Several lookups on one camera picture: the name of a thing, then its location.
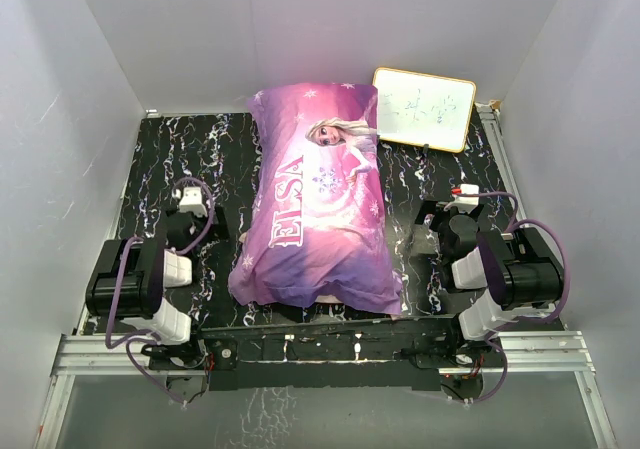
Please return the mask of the purple Elsa print pillowcase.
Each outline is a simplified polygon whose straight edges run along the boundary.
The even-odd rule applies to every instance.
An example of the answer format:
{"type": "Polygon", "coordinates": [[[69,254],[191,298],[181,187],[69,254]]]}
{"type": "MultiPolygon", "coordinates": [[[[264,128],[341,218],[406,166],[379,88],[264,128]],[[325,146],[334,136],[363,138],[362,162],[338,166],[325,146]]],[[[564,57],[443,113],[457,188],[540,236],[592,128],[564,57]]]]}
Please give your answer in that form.
{"type": "Polygon", "coordinates": [[[307,308],[333,295],[365,312],[402,311],[385,236],[378,166],[378,91],[300,83],[249,103],[262,161],[252,221],[230,273],[241,305],[307,308]]]}

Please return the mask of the white pillow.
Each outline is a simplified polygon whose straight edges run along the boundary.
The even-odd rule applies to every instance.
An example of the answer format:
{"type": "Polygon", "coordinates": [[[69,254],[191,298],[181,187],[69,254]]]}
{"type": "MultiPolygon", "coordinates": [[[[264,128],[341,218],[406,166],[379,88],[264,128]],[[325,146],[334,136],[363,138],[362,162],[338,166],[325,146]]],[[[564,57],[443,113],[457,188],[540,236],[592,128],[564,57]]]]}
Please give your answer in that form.
{"type": "Polygon", "coordinates": [[[318,304],[342,304],[342,301],[333,295],[317,296],[314,302],[318,304]]]}

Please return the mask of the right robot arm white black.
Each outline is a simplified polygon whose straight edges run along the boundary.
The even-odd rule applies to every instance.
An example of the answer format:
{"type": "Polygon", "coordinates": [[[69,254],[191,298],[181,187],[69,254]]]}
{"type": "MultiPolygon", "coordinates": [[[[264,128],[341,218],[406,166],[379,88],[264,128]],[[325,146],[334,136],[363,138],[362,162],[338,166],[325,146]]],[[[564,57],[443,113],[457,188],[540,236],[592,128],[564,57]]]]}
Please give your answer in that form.
{"type": "Polygon", "coordinates": [[[418,368],[438,362],[478,372],[486,354],[498,352],[499,332],[521,321],[555,320],[568,299],[570,274],[533,220],[511,218],[505,229],[484,224],[484,194],[453,193],[445,203],[425,200],[410,218],[403,256],[423,263],[448,294],[475,291],[470,306],[456,313],[442,335],[417,337],[398,358],[418,368]]]}

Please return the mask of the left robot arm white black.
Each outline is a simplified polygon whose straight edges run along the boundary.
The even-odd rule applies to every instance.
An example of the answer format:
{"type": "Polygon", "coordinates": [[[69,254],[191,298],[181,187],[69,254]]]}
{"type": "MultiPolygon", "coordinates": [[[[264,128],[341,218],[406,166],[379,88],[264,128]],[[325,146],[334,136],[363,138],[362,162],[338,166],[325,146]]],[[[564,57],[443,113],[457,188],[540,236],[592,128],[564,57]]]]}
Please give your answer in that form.
{"type": "Polygon", "coordinates": [[[203,366],[206,343],[196,337],[193,319],[173,306],[165,291],[194,281],[199,256],[195,249],[179,255],[179,249],[228,238],[224,210],[216,205],[201,217],[166,209],[155,234],[131,245],[125,239],[105,241],[85,291],[88,313],[111,326],[131,326],[133,337],[144,341],[142,353],[157,361],[184,369],[203,366]]]}

